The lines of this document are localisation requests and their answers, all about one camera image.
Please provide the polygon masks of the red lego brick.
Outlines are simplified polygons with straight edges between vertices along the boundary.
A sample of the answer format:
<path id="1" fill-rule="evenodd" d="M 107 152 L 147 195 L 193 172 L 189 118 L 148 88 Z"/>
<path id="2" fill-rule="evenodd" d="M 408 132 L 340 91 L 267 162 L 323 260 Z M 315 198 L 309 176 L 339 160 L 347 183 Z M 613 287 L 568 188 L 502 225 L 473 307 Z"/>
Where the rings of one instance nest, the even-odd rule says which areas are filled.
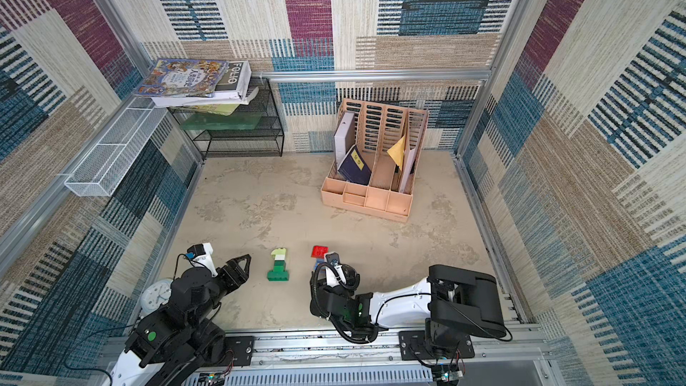
<path id="1" fill-rule="evenodd" d="M 328 252 L 329 248 L 327 246 L 313 246 L 311 257 L 315 259 L 325 259 Z"/>

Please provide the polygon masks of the long green lego brick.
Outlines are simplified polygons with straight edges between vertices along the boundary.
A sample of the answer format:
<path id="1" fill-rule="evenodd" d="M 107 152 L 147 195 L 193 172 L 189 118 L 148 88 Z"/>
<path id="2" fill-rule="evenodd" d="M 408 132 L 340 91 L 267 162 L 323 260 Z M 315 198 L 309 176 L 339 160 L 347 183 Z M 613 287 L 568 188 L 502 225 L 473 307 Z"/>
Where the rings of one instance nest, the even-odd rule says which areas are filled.
<path id="1" fill-rule="evenodd" d="M 289 272 L 271 270 L 267 274 L 267 280 L 269 282 L 287 282 L 289 280 Z"/>

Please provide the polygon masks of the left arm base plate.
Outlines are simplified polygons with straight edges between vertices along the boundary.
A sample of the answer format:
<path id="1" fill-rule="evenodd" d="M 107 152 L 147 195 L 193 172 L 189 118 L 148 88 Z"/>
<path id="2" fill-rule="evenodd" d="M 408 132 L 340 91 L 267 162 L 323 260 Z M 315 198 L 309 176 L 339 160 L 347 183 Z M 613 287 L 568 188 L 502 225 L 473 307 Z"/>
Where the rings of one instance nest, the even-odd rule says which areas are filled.
<path id="1" fill-rule="evenodd" d="M 219 366 L 246 367 L 251 365 L 255 336 L 226 336 L 225 354 Z"/>

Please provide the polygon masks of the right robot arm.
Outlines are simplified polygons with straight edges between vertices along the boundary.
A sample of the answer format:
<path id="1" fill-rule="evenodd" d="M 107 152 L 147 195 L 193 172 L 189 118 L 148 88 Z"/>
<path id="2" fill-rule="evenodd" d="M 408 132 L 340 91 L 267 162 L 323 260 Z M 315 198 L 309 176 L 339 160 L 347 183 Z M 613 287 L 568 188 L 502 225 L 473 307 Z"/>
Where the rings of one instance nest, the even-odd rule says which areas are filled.
<path id="1" fill-rule="evenodd" d="M 345 341 L 370 344 L 380 332 L 411 323 L 424 326 L 424 346 L 450 356 L 473 337 L 512 341 L 494 276 L 435 264 L 414 285 L 390 292 L 358 294 L 360 274 L 348 264 L 322 262 L 312 271 L 312 315 L 329 321 Z"/>

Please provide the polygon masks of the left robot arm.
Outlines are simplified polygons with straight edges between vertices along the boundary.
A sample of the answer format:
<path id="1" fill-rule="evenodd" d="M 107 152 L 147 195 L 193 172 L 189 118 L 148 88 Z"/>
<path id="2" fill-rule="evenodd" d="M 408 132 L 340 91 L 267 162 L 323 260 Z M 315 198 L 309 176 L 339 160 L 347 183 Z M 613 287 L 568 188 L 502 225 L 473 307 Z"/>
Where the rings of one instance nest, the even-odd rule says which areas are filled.
<path id="1" fill-rule="evenodd" d="M 248 281 L 251 257 L 215 269 L 210 256 L 202 259 L 171 282 L 169 300 L 132 330 L 108 385 L 182 385 L 201 368 L 222 367 L 228 375 L 250 366 L 255 338 L 227 336 L 212 315 Z"/>

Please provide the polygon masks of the lime green lego brick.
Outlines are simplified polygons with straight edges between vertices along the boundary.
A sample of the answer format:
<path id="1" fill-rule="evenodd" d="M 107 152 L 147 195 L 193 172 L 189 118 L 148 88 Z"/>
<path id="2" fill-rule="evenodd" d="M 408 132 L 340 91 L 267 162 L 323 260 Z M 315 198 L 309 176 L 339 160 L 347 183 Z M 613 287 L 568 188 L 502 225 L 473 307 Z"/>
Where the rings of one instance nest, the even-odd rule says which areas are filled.
<path id="1" fill-rule="evenodd" d="M 286 259 L 287 250 L 286 248 L 277 248 L 272 251 L 271 256 L 275 261 L 284 261 Z"/>

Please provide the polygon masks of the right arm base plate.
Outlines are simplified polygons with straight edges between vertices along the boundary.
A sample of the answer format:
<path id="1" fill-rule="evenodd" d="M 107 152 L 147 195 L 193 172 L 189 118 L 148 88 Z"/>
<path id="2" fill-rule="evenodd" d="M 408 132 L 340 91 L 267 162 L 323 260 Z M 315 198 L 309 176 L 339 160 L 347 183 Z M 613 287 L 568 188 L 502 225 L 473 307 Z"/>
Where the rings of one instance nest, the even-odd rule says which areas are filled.
<path id="1" fill-rule="evenodd" d="M 473 342 L 468 334 L 455 330 L 432 332 L 408 330 L 398 333 L 401 358 L 404 361 L 423 359 L 469 359 L 475 357 Z"/>

